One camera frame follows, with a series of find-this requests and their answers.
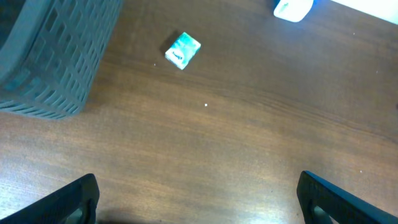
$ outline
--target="wooden table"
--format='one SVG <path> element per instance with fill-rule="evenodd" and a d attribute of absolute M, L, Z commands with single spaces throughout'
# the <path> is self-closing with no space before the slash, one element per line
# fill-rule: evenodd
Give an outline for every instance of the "wooden table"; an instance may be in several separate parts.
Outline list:
<path fill-rule="evenodd" d="M 0 114 L 0 218 L 92 172 L 99 220 L 303 223 L 303 170 L 398 216 L 398 27 L 273 7 L 126 0 L 80 115 Z M 163 50 L 184 31 L 181 71 Z"/>

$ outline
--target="gray plastic basket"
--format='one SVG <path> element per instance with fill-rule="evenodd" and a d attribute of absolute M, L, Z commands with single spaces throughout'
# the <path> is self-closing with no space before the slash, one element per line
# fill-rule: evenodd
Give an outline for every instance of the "gray plastic basket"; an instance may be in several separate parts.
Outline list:
<path fill-rule="evenodd" d="M 122 0 L 25 0 L 0 49 L 0 111 L 45 119 L 79 113 Z"/>

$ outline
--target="brown wooden surface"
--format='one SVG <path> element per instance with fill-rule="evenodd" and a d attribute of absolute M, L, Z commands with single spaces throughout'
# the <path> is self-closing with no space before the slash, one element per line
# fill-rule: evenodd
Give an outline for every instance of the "brown wooden surface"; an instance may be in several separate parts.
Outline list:
<path fill-rule="evenodd" d="M 398 216 L 398 27 L 273 7 L 126 0 L 82 114 L 0 114 L 0 218 L 92 172 L 102 220 L 303 223 L 302 170 Z M 180 71 L 161 49 L 183 31 Z"/>

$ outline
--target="small package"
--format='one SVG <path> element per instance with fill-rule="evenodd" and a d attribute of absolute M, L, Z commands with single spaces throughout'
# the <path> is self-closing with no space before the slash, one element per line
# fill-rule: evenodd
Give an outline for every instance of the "small package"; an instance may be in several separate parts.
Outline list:
<path fill-rule="evenodd" d="M 184 32 L 166 51 L 165 57 L 183 70 L 199 49 L 200 43 Z"/>

